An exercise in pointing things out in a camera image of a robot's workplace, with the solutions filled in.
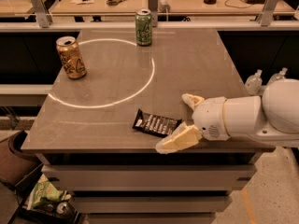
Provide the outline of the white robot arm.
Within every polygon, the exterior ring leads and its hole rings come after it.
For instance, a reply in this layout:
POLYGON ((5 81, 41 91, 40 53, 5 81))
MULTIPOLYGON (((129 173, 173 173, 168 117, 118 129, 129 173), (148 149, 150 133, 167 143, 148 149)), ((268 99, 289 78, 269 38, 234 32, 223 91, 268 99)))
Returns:
POLYGON ((181 123, 156 144, 168 154, 208 141, 250 140, 280 147, 299 147, 299 81, 281 79, 268 85, 261 96, 205 99, 185 93, 193 124, 181 123))

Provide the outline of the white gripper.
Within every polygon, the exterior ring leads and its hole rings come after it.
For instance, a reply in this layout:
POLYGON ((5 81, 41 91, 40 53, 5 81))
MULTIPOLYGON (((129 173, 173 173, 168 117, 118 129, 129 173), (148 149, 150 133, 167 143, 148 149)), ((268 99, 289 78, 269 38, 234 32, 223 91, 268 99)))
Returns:
POLYGON ((203 137, 209 141, 226 141, 230 138, 223 117, 225 97, 209 98, 204 101, 201 96, 184 93, 182 100, 194 110, 192 119, 197 127, 182 122, 170 135, 156 144, 155 149, 158 153, 175 153, 193 147, 203 137))

